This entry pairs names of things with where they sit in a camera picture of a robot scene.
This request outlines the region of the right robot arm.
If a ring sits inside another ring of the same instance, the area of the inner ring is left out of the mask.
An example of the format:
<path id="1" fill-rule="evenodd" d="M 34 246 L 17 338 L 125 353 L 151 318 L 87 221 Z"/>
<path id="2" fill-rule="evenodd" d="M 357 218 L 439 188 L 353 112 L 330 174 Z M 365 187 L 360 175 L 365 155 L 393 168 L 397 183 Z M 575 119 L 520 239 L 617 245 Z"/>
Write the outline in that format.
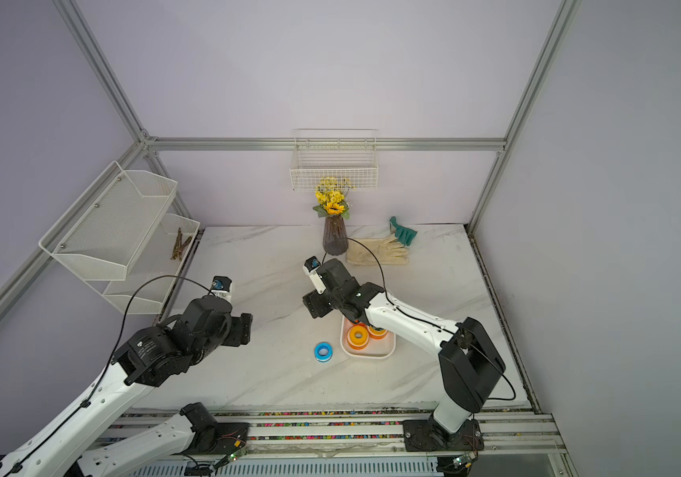
<path id="1" fill-rule="evenodd" d="M 506 364 L 478 320 L 458 322 L 428 314 L 381 285 L 358 283 L 334 258 L 322 264 L 312 256 L 303 270 L 315 288 L 303 297 L 312 317 L 338 311 L 354 325 L 387 331 L 437 358 L 445 397 L 431 419 L 441 431 L 457 433 L 503 379 Z"/>

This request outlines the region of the small black yellow tape roll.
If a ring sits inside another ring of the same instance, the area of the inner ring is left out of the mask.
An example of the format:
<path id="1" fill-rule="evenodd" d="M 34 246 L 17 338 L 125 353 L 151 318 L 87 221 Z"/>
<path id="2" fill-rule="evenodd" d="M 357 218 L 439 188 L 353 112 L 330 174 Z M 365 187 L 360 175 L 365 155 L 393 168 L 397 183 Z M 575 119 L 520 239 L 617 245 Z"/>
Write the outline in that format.
<path id="1" fill-rule="evenodd" d="M 381 340 L 388 335 L 388 331 L 374 326 L 368 326 L 368 336 L 372 340 Z"/>

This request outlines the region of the yellow sealing tape roll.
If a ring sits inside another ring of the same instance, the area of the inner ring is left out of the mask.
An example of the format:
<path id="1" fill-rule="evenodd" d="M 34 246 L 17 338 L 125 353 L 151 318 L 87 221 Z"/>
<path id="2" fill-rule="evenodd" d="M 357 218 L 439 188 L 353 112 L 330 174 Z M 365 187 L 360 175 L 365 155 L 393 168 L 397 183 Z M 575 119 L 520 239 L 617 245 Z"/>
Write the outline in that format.
<path id="1" fill-rule="evenodd" d="M 362 324 L 354 325 L 346 332 L 346 343 L 354 350 L 363 350 L 370 343 L 368 328 Z"/>

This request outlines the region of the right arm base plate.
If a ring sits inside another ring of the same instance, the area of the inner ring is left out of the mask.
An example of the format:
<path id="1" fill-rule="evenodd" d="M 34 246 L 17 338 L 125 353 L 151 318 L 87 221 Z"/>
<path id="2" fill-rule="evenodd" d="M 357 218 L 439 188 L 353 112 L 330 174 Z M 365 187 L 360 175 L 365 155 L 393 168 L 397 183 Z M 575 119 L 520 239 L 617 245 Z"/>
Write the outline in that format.
<path id="1" fill-rule="evenodd" d="M 477 419 L 466 419 L 458 431 L 450 432 L 429 419 L 406 419 L 402 423 L 408 452 L 483 451 L 485 442 Z"/>

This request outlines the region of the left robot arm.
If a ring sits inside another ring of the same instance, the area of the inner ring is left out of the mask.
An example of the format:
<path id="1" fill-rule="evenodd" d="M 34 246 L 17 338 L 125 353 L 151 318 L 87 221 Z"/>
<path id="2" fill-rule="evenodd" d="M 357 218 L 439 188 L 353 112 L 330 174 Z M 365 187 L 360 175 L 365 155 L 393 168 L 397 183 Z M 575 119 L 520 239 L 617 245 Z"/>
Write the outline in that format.
<path id="1" fill-rule="evenodd" d="M 171 325 L 136 332 L 80 397 L 27 443 L 0 455 L 0 476 L 119 475 L 167 455 L 235 451 L 247 425 L 221 425 L 202 403 L 185 405 L 154 429 L 112 446 L 91 445 L 169 378 L 186 373 L 219 347 L 247 345 L 252 323 L 251 314 L 235 316 L 229 301 L 206 295 L 173 316 Z"/>

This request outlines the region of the blue sealing tape roll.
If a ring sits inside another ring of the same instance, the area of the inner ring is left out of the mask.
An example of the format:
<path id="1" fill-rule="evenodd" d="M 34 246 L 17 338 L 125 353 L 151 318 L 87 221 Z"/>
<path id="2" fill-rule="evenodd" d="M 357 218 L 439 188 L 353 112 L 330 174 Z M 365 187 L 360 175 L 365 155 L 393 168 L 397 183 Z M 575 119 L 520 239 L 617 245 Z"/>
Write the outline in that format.
<path id="1" fill-rule="evenodd" d="M 333 355 L 333 347 L 328 342 L 318 343 L 314 348 L 314 357 L 319 363 L 331 361 Z"/>

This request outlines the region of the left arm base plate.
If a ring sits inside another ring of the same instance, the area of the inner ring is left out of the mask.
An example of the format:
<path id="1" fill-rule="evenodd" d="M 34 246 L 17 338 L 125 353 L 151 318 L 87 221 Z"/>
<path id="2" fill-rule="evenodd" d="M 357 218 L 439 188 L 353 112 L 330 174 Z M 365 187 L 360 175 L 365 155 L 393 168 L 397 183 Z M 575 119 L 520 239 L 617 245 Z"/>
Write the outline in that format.
<path id="1" fill-rule="evenodd" d="M 179 414 L 193 432 L 193 440 L 181 451 L 184 454 L 230 454 L 243 447 L 248 437 L 249 423 L 221 423 L 202 403 L 190 403 Z"/>

